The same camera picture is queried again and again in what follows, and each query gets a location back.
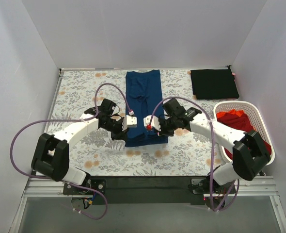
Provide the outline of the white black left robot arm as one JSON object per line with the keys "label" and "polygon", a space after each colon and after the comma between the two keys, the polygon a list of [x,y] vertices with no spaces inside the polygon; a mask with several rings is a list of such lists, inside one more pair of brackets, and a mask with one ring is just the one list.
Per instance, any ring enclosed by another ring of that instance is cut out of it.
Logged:
{"label": "white black left robot arm", "polygon": [[112,140],[127,140],[130,127],[136,127],[133,112],[119,120],[113,119],[116,103],[104,99],[100,106],[84,111],[78,122],[68,125],[53,134],[42,134],[34,152],[31,167],[33,170],[54,181],[74,184],[80,194],[90,191],[89,173],[70,165],[70,150],[91,132],[102,128],[111,133]]}

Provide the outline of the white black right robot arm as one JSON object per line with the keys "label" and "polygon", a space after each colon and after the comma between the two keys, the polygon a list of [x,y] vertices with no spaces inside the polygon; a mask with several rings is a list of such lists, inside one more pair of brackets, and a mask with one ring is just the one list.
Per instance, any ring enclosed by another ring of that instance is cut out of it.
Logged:
{"label": "white black right robot arm", "polygon": [[217,168],[211,168],[205,181],[213,193],[220,192],[225,184],[243,179],[252,181],[260,171],[272,162],[271,151],[261,134],[255,130],[237,130],[211,119],[198,104],[185,109],[177,98],[165,98],[159,103],[167,118],[152,116],[148,121],[159,135],[172,136],[178,128],[198,133],[227,149],[232,159]]}

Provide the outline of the blue t shirt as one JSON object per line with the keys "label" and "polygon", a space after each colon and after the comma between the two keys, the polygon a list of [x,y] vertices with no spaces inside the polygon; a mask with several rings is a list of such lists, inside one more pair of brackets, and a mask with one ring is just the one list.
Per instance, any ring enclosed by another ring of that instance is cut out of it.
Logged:
{"label": "blue t shirt", "polygon": [[143,123],[143,119],[151,115],[156,105],[163,99],[160,71],[127,72],[126,99],[137,117],[137,127],[128,131],[125,147],[168,143],[168,137],[148,131]]}

